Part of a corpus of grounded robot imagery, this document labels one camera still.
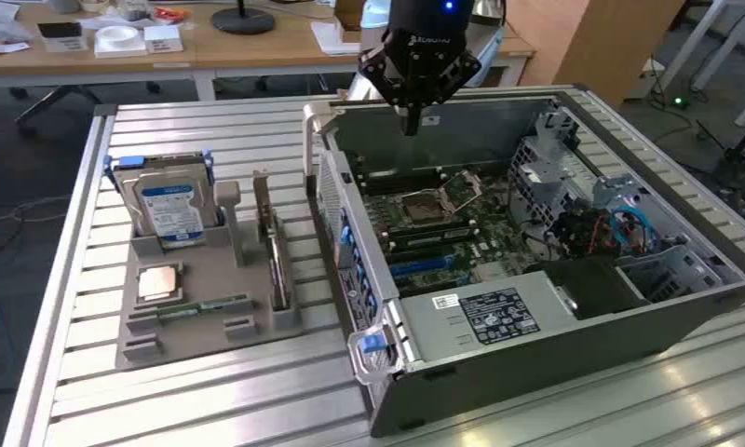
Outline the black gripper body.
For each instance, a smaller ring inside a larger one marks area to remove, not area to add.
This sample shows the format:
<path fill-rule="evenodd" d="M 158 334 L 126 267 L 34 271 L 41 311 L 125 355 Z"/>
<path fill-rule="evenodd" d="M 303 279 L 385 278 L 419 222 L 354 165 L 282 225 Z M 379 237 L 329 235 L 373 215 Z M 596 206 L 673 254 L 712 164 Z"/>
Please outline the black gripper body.
<path fill-rule="evenodd" d="M 399 74 L 406 79 L 410 100 L 413 54 L 446 53 L 453 59 L 466 48 L 465 31 L 470 1 L 393 1 L 383 40 Z"/>

